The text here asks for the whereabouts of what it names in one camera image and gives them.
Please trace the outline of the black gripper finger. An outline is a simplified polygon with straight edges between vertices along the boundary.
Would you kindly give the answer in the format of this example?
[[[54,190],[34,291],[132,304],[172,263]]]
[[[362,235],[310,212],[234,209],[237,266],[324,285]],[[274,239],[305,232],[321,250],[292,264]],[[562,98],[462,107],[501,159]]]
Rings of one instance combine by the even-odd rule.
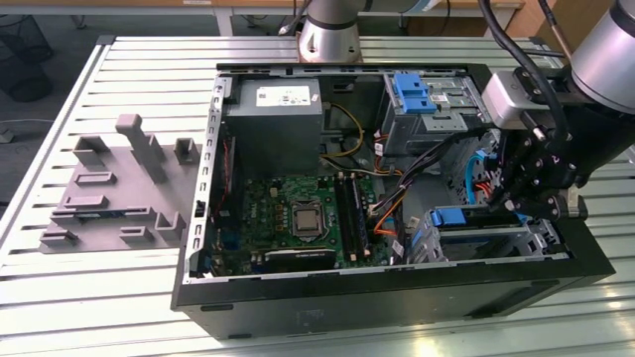
[[[502,130],[497,149],[497,186],[488,199],[490,209],[504,209],[504,197],[537,196],[553,189],[545,185],[550,130],[538,126],[530,130]]]
[[[537,196],[504,197],[501,207],[530,219],[552,222],[562,219],[585,220],[588,217],[586,204],[577,187],[544,192]]]

